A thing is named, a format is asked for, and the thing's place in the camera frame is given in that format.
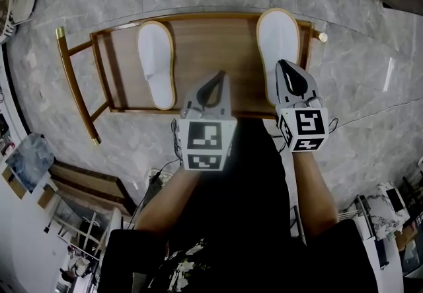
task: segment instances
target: white wall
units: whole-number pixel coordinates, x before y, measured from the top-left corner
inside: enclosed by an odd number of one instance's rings
[[[0,174],[4,169],[3,160]],[[67,254],[67,245],[54,230],[44,232],[52,205],[45,211],[37,201],[48,179],[46,175],[34,192],[27,192],[21,200],[0,175],[0,277],[16,293],[54,292]]]

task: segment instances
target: slipper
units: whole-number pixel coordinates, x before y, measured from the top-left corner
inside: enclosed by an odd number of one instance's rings
[[[281,59],[293,63],[299,60],[297,21],[284,9],[267,10],[257,22],[257,43],[266,77],[267,101],[276,106],[279,104],[276,64]]]
[[[173,41],[160,22],[147,21],[138,31],[138,54],[154,106],[168,110],[176,102],[173,80]]]

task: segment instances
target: black pants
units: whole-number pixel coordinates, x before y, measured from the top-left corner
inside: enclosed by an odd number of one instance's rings
[[[204,172],[170,238],[171,251],[202,237],[289,234],[281,157],[261,119],[240,119],[222,172]]]

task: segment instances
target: person's right arm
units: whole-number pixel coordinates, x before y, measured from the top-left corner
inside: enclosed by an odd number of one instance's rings
[[[305,237],[314,238],[338,223],[338,212],[311,152],[293,153],[299,215]]]

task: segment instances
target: wooden frame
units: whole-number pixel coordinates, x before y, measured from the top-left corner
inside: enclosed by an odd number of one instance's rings
[[[101,50],[99,46],[99,38],[102,36],[107,36],[114,31],[119,31],[127,28],[138,27],[146,21],[159,21],[159,22],[171,22],[171,21],[187,21],[187,20],[198,20],[198,19],[246,19],[246,20],[258,20],[261,13],[235,13],[235,12],[205,12],[205,13],[181,13],[175,15],[165,15],[160,17],[152,17],[141,19],[137,21],[132,21],[127,24],[122,24],[119,26],[114,26],[94,32],[90,34],[90,40],[84,42],[74,48],[68,48],[65,30],[63,27],[56,29],[56,38],[58,42],[59,53],[61,56],[61,61],[67,81],[71,88],[73,98],[75,99],[77,108],[83,119],[84,125],[87,128],[87,131],[97,145],[101,143],[101,139],[98,135],[98,132],[94,126],[94,121],[106,110],[108,107],[111,112],[141,112],[143,114],[179,114],[180,110],[177,108],[172,108],[170,110],[159,110],[157,108],[151,107],[117,107],[114,106],[114,101],[112,100],[112,93],[108,84],[106,77],[106,72],[104,69],[103,58],[101,56]],[[307,69],[309,63],[309,56],[311,52],[312,40],[316,38],[322,42],[326,41],[327,37],[325,33],[316,31],[314,29],[313,23],[309,21],[297,20],[299,28],[304,33],[304,38],[301,36],[301,47],[300,57],[298,64]],[[87,106],[83,100],[81,90],[79,89],[73,66],[71,63],[71,56],[77,54],[87,48],[93,49],[93,55],[95,59],[96,68],[98,71],[98,76],[100,77],[100,82],[104,95],[106,97],[106,102],[102,104],[93,114],[89,114]],[[233,111],[233,116],[235,117],[250,117],[250,118],[274,118],[274,115],[269,112],[260,112],[260,111]]]

